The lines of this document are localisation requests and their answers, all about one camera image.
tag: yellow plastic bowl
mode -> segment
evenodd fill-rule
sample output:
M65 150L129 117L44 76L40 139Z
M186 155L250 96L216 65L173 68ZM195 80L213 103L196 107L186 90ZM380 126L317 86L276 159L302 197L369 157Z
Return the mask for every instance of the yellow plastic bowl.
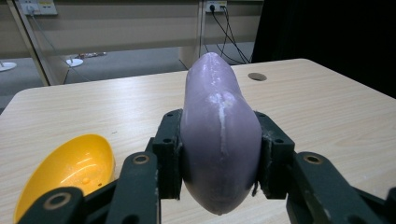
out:
M14 222L44 193L59 187L77 187L87 195L114 180L114 156L107 140L84 134L44 159L25 185L18 200Z

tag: light wood table surface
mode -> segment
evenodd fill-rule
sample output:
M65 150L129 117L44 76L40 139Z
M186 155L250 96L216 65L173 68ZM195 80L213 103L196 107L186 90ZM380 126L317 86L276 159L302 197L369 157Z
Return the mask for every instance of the light wood table surface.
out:
M385 199L396 186L396 100L308 60L233 66L252 109L267 114L296 151L327 157L350 185ZM248 78L262 73L264 81ZM18 93L0 116L0 223L12 223L21 190L53 149L84 134L112 146L116 177L145 150L165 113L183 107L187 72L127 77ZM247 196L227 215L206 212L182 187L162 200L163 223L290 223L286 202Z

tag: floor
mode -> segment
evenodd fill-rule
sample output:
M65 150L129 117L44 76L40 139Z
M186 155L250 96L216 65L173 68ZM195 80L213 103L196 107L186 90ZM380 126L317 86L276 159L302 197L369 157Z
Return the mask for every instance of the floor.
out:
M250 59L254 43L237 43L237 47ZM220 54L216 45L202 47L202 53L207 51ZM231 44L227 44L223 52L225 55L222 57L229 64L243 61L236 47ZM0 72L0 114L19 91L43 87L31 58L2 59L2 62L16 63L17 67ZM185 70L187 68L178 59L178 48L113 51L107 52L105 56L85 58L82 65L69 69L64 84Z

